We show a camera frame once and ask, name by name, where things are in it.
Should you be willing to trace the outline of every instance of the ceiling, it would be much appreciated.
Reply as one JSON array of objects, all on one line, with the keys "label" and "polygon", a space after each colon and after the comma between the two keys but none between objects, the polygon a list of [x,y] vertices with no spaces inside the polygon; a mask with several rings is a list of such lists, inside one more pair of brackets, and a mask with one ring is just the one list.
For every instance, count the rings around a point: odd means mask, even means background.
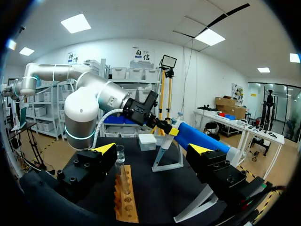
[{"label": "ceiling", "polygon": [[[230,16],[225,14],[246,3]],[[92,29],[70,34],[61,21],[83,13]],[[210,29],[226,40],[208,46],[197,36]],[[193,48],[237,69],[247,77],[300,79],[301,65],[289,62],[295,50],[277,18],[260,0],[45,0],[25,22],[8,64],[25,65],[63,46],[111,38],[142,38]],[[28,47],[35,52],[23,56]],[[269,67],[271,73],[259,73]]]}]

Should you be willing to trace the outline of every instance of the ceiling light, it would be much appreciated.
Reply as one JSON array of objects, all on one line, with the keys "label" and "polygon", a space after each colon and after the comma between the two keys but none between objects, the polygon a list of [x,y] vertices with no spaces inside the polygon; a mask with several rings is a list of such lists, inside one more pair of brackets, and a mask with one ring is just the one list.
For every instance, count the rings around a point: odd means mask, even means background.
[{"label": "ceiling light", "polygon": [[270,73],[268,67],[258,67],[257,69],[259,70],[260,73]]},{"label": "ceiling light", "polygon": [[300,57],[296,53],[290,53],[290,61],[292,63],[300,63]]},{"label": "ceiling light", "polygon": [[20,54],[25,55],[25,56],[29,56],[30,54],[32,54],[34,52],[34,50],[24,47],[21,51]]},{"label": "ceiling light", "polygon": [[91,29],[88,21],[86,20],[86,18],[83,14],[79,14],[77,16],[73,16],[66,20],[63,20],[63,21],[61,21],[61,24],[65,28],[67,28],[67,30],[71,34]]},{"label": "ceiling light", "polygon": [[17,43],[15,41],[13,41],[12,39],[9,39],[6,43],[7,48],[10,48],[12,50],[16,49],[16,45],[17,45]]},{"label": "ceiling light", "polygon": [[224,41],[225,38],[220,36],[218,33],[215,33],[214,31],[207,29],[201,34],[199,34],[197,37],[195,37],[196,40],[202,41],[203,43],[206,43],[209,46],[213,46],[221,41]]}]

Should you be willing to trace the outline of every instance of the blue storage bin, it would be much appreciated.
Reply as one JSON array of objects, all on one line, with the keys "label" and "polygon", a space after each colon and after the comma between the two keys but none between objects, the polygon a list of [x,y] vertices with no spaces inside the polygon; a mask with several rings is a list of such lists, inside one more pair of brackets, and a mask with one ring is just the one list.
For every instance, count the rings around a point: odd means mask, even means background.
[{"label": "blue storage bin", "polygon": [[235,116],[234,115],[230,115],[230,114],[225,114],[225,118],[228,118],[230,120],[235,120]]},{"label": "blue storage bin", "polygon": [[112,116],[110,115],[108,118],[104,120],[104,123],[113,123],[113,124],[123,124],[124,123],[124,116]]},{"label": "blue storage bin", "polygon": [[125,119],[124,123],[125,124],[135,124],[133,121],[131,121],[129,119]]}]

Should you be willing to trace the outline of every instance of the black table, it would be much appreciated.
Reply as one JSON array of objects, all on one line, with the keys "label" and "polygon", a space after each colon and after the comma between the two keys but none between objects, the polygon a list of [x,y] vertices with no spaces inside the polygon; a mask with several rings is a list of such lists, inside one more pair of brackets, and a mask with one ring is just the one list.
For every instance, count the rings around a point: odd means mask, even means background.
[{"label": "black table", "polygon": [[[97,140],[96,146],[110,143],[125,147],[125,164],[131,165],[135,203],[140,223],[174,223],[173,217],[182,212],[202,191],[205,184],[197,179],[186,159],[183,159],[184,167],[152,172],[151,167],[155,161],[158,150],[140,151],[137,138],[108,138]],[[164,154],[161,164],[177,162],[177,147],[172,144]],[[102,183],[96,183],[85,199],[77,205],[106,218],[116,219],[114,212],[114,185],[115,168],[112,167],[108,176]],[[207,225],[216,220],[223,209],[224,202],[218,201],[205,212],[194,216],[182,225]]]}]

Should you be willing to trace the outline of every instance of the table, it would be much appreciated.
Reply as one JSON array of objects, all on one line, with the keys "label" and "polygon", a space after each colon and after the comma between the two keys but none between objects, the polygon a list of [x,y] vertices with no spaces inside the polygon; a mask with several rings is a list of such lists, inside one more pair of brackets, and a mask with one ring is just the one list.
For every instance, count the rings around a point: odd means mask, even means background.
[{"label": "table", "polygon": [[247,130],[247,136],[246,136],[246,139],[245,139],[245,142],[244,142],[244,145],[243,145],[242,150],[244,150],[245,147],[246,147],[246,142],[247,142],[247,140],[248,140],[249,134],[252,134],[253,136],[257,136],[257,137],[263,138],[263,139],[265,139],[265,140],[268,140],[268,141],[270,141],[270,142],[274,142],[274,143],[278,144],[278,148],[277,148],[277,150],[276,150],[276,152],[275,152],[275,155],[274,155],[274,157],[273,157],[273,159],[272,159],[272,162],[270,163],[270,165],[269,165],[269,167],[268,167],[266,173],[265,173],[264,176],[263,176],[263,179],[266,179],[267,176],[268,176],[268,174],[269,174],[269,172],[272,170],[272,168],[273,168],[273,166],[274,166],[274,164],[275,164],[275,162],[276,162],[278,156],[279,156],[279,153],[280,153],[280,150],[281,150],[282,145],[284,145],[284,143],[285,143],[284,136],[281,135],[281,134],[278,134],[278,133],[274,133],[274,132],[273,132],[273,134],[275,134],[275,136],[277,137],[277,138],[274,138],[274,137],[272,137],[271,135],[269,135],[269,131],[267,131],[267,133],[264,133],[263,130],[257,132],[257,131],[254,130],[254,128],[253,128],[253,129],[247,128],[246,130]]},{"label": "table", "polygon": [[213,112],[210,112],[210,111],[206,111],[206,110],[204,111],[204,110],[196,109],[193,112],[194,112],[195,117],[196,117],[197,114],[199,114],[202,117],[209,118],[209,119],[211,119],[213,121],[216,121],[220,124],[223,124],[225,126],[229,126],[229,127],[234,128],[234,129],[237,129],[239,131],[242,131],[242,134],[241,134],[241,137],[240,137],[240,140],[239,140],[239,144],[238,144],[238,147],[237,147],[238,150],[242,151],[241,147],[242,147],[243,140],[245,138],[246,126],[239,126],[237,124],[237,120],[229,120],[229,119],[226,119],[226,118],[221,117],[221,116],[213,115]]},{"label": "table", "polygon": [[[116,143],[125,147],[125,164],[131,165],[135,203],[140,223],[169,224],[173,217],[182,212],[205,188],[196,177],[186,159],[184,167],[152,172],[151,167],[156,158],[156,151],[140,151],[137,138],[101,137],[96,146]],[[174,143],[164,154],[161,164],[172,164],[178,161],[178,151]],[[96,183],[89,194],[77,203],[91,212],[106,218],[116,219],[114,212],[115,168],[109,171],[102,183]],[[208,225],[223,212],[226,204],[218,201],[214,206],[193,218],[181,222],[181,225]]]},{"label": "table", "polygon": [[29,143],[32,147],[33,154],[36,157],[36,161],[39,164],[39,168],[46,170],[47,167],[45,166],[44,161],[39,153],[39,150],[37,147],[37,142],[32,134],[31,127],[33,127],[34,125],[36,125],[35,122],[27,122],[21,129],[16,130],[16,131],[11,131],[8,135],[8,138],[9,138],[9,140],[12,140],[14,137],[16,137],[17,135],[21,134],[22,132],[24,132],[26,130],[28,139],[29,139]]}]

